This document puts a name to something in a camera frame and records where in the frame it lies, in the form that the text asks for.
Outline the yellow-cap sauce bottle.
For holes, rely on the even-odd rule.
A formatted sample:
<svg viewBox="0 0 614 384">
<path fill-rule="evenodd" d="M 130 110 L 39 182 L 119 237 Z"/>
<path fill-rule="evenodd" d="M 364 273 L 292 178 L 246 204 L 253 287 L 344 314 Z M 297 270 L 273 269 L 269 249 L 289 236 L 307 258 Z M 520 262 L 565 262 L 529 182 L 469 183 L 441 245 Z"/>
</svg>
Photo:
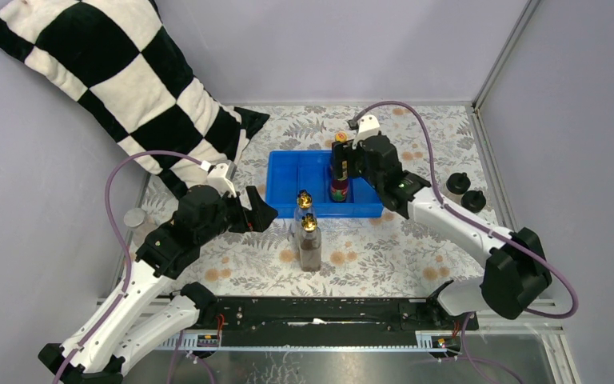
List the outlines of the yellow-cap sauce bottle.
<svg viewBox="0 0 614 384">
<path fill-rule="evenodd" d="M 329 196 L 333 202 L 345 202 L 349 193 L 349 180 L 347 178 L 333 178 L 329 187 Z"/>
<path fill-rule="evenodd" d="M 336 132 L 334 135 L 334 142 L 345 143 L 349 140 L 348 135 L 344 131 Z"/>
</svg>

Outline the blue plastic divided bin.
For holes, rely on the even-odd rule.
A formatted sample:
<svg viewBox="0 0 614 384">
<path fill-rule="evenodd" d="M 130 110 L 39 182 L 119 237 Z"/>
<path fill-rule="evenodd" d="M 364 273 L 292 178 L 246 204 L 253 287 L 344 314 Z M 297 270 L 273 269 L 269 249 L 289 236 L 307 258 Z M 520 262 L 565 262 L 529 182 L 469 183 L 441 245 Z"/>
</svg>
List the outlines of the blue plastic divided bin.
<svg viewBox="0 0 614 384">
<path fill-rule="evenodd" d="M 349 181 L 344 202 L 329 195 L 331 182 L 328 150 L 275 150 L 269 154 L 265 201 L 279 218 L 292 218 L 297 195 L 306 190 L 313 198 L 318 218 L 379 218 L 383 205 L 375 190 L 361 178 Z"/>
</svg>

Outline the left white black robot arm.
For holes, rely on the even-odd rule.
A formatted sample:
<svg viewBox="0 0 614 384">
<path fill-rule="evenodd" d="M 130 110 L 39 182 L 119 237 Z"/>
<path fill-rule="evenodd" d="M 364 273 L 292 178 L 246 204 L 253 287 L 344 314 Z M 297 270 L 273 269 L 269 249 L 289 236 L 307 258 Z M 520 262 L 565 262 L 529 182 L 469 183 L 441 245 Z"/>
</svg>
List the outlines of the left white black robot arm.
<svg viewBox="0 0 614 384">
<path fill-rule="evenodd" d="M 119 383 L 133 364 L 167 338 L 190 326 L 205 329 L 216 318 L 217 297 L 202 284 L 183 286 L 170 304 L 149 320 L 134 323 L 143 310 L 189 265 L 201 248 L 226 232 L 267 230 L 278 212 L 255 186 L 246 189 L 251 207 L 235 194 L 212 186 L 192 187 L 171 219 L 146 235 L 110 296 L 79 331 L 38 354 L 55 383 Z"/>
</svg>

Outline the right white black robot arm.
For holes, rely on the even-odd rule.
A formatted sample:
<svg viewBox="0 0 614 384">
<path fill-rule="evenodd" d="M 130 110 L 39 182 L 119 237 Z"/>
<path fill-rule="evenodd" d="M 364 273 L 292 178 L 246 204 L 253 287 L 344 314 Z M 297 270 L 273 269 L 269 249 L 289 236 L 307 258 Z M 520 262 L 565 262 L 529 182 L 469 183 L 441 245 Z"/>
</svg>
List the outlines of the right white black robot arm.
<svg viewBox="0 0 614 384">
<path fill-rule="evenodd" d="M 426 317 L 445 330 L 458 315 L 493 310 L 518 318 L 552 282 L 537 234 L 494 226 L 449 201 L 424 178 L 403 170 L 396 147 L 383 134 L 333 144 L 337 175 L 362 178 L 383 206 L 409 221 L 432 227 L 472 256 L 484 269 L 480 278 L 445 283 L 432 294 Z"/>
</svg>

